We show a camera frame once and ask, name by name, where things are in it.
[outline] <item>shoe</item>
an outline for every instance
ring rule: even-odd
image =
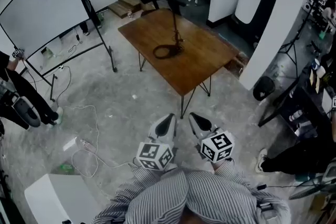
[[[58,107],[56,113],[58,114],[58,119],[55,120],[54,122],[56,124],[61,124],[62,123],[62,118],[63,118],[63,108],[61,108],[60,106]]]
[[[48,127],[49,129],[52,129],[52,128],[54,128],[55,125],[56,125],[56,124],[48,123],[48,124],[47,124],[47,127]]]
[[[257,160],[257,164],[256,164],[256,173],[261,173],[263,172],[263,169],[261,167],[261,165],[263,164],[263,162],[267,159],[267,149],[263,148],[258,156],[258,160]]]

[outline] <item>black pants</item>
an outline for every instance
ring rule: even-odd
[[[264,172],[283,172],[296,175],[324,173],[333,159],[333,142],[323,143],[318,138],[304,140],[283,151],[273,159],[266,159],[261,167]]]
[[[41,121],[44,124],[52,123],[58,119],[58,114],[54,112],[42,96],[34,89],[34,87],[17,72],[8,70],[8,75],[11,78],[17,93],[20,96],[25,96],[37,110]],[[24,129],[28,129],[29,125],[21,119],[16,111],[10,105],[0,105],[0,117],[4,117]]]
[[[100,26],[100,20],[99,20],[97,14],[95,12],[95,9],[93,9],[93,6],[92,6],[91,2],[89,0],[87,0],[87,1],[85,1],[84,5],[85,5],[85,8],[86,8],[87,12],[89,13],[89,17],[93,21],[93,23],[96,26]],[[86,22],[81,23],[79,25],[79,27],[82,29],[83,33],[87,33],[89,31],[88,25],[86,24]]]

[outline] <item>light stand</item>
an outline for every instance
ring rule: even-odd
[[[279,54],[287,54],[287,56],[289,57],[289,59],[292,60],[292,62],[293,62],[294,65],[295,65],[295,69],[296,69],[296,77],[298,77],[298,60],[297,60],[297,56],[296,56],[295,42],[296,42],[297,40],[300,39],[301,34],[302,34],[302,31],[303,31],[303,29],[304,29],[304,27],[305,27],[305,25],[306,25],[306,23],[307,23],[307,21],[308,21],[308,19],[309,19],[309,16],[310,16],[311,11],[312,11],[315,7],[318,8],[318,5],[317,5],[317,4],[318,4],[318,0],[314,0],[313,4],[312,4],[311,7],[310,7],[310,10],[309,10],[307,16],[305,17],[305,19],[303,20],[303,22],[302,22],[302,24],[301,24],[299,30],[297,31],[297,33],[296,33],[296,35],[295,35],[295,38],[292,39],[290,43],[283,44],[283,45],[280,47],[280,51],[278,51]],[[292,47],[294,47],[294,58],[295,58],[295,59],[293,59],[293,58],[288,54],[288,52],[290,51],[290,49],[291,49]]]
[[[181,42],[183,42],[183,39],[181,38],[180,33],[177,29],[176,14],[174,12],[174,9],[172,9],[172,13],[173,13],[173,20],[174,20],[175,44],[174,45],[158,45],[153,50],[154,56],[158,59],[168,59],[168,58],[175,57],[179,55],[180,53],[182,53],[184,50],[184,48],[180,44]],[[166,55],[160,56],[160,54],[158,55],[158,52],[160,50],[168,50],[168,52]]]

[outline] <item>whiteboard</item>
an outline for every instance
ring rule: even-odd
[[[89,19],[81,0],[12,0],[0,14],[0,25],[25,57],[69,28]]]

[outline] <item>wooden step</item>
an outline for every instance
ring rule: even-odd
[[[126,7],[132,7],[132,12],[138,12],[141,10],[141,1],[140,0],[118,0],[122,4],[125,4]]]
[[[120,1],[114,2],[108,6],[108,8],[120,18],[125,18],[128,13],[128,8],[123,5]]]

